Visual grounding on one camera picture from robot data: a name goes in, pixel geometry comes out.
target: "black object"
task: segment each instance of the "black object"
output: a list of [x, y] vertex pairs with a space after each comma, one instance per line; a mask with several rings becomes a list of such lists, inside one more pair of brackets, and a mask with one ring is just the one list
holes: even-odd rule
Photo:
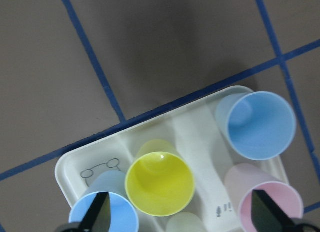
[[97, 193], [82, 222], [60, 226], [55, 232], [108, 232], [111, 224], [109, 192]]
[[258, 232], [320, 232], [311, 224], [295, 224], [264, 190], [252, 191], [251, 219]]

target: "printed symbol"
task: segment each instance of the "printed symbol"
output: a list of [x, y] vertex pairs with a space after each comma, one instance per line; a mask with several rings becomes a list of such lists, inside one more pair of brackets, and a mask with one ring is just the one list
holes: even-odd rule
[[220, 208], [220, 206], [218, 206], [218, 208], [216, 208], [216, 216], [217, 217], [221, 217], [221, 208]]
[[88, 179], [95, 175], [94, 169], [96, 169], [97, 167], [100, 167], [100, 166], [104, 166], [104, 165], [106, 167], [108, 167], [109, 169], [117, 168], [118, 171], [121, 171], [121, 169], [119, 168], [120, 160], [118, 158], [112, 158], [107, 163], [101, 163], [101, 164], [98, 164], [92, 168], [85, 169], [84, 171], [82, 171], [80, 173], [80, 176], [81, 176], [81, 178], [83, 178], [85, 180], [85, 183], [88, 187], [89, 187]]

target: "white tray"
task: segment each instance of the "white tray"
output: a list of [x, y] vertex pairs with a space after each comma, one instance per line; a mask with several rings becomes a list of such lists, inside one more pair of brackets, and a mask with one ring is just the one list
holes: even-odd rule
[[[175, 145], [194, 173], [195, 196], [183, 211], [198, 215], [208, 232], [242, 231], [223, 184], [225, 173], [235, 164], [250, 163], [289, 183], [280, 157], [247, 160], [231, 149], [217, 128], [214, 112], [218, 102], [227, 95], [243, 92], [252, 90], [243, 86], [226, 88], [66, 153], [55, 167], [55, 177], [66, 200], [72, 207], [102, 172], [126, 173], [145, 142], [164, 139]], [[170, 218], [139, 211], [138, 215], [140, 232], [164, 232]]]

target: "yellow cup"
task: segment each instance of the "yellow cup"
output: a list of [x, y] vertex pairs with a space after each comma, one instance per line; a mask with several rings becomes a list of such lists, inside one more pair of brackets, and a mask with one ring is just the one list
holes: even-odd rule
[[132, 164], [125, 178], [131, 203], [145, 214], [157, 217], [180, 212], [195, 193], [194, 176], [186, 162], [175, 154], [152, 149], [152, 144], [161, 145], [161, 141], [162, 145], [168, 145], [167, 141], [156, 139], [141, 148], [138, 155], [142, 156]]

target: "pink cup rim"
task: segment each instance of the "pink cup rim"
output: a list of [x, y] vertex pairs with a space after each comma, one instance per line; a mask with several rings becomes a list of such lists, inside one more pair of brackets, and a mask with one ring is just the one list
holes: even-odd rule
[[241, 211], [243, 209], [244, 202], [247, 199], [247, 197], [252, 193], [252, 190], [254, 190], [254, 189], [256, 189], [256, 188], [258, 188], [260, 186], [267, 185], [267, 184], [281, 184], [281, 185], [287, 187], [296, 196], [296, 198], [297, 198], [297, 200], [299, 202], [298, 206], [300, 207], [300, 214], [298, 215], [297, 219], [302, 219], [302, 217], [304, 215], [304, 202], [303, 202], [300, 194], [298, 193], [298, 191], [295, 188], [293, 188], [289, 184], [281, 182], [281, 181], [262, 182], [262, 183], [259, 183], [259, 184], [255, 185], [255, 186], [253, 186], [251, 189], [249, 189], [248, 192], [245, 194], [245, 196], [241, 199], [241, 201], [239, 203], [239, 206], [238, 206], [238, 209], [237, 209], [237, 214], [238, 214], [239, 220], [241, 221], [241, 227], [245, 232], [247, 231], [247, 229], [244, 227], [243, 219], [241, 217]]

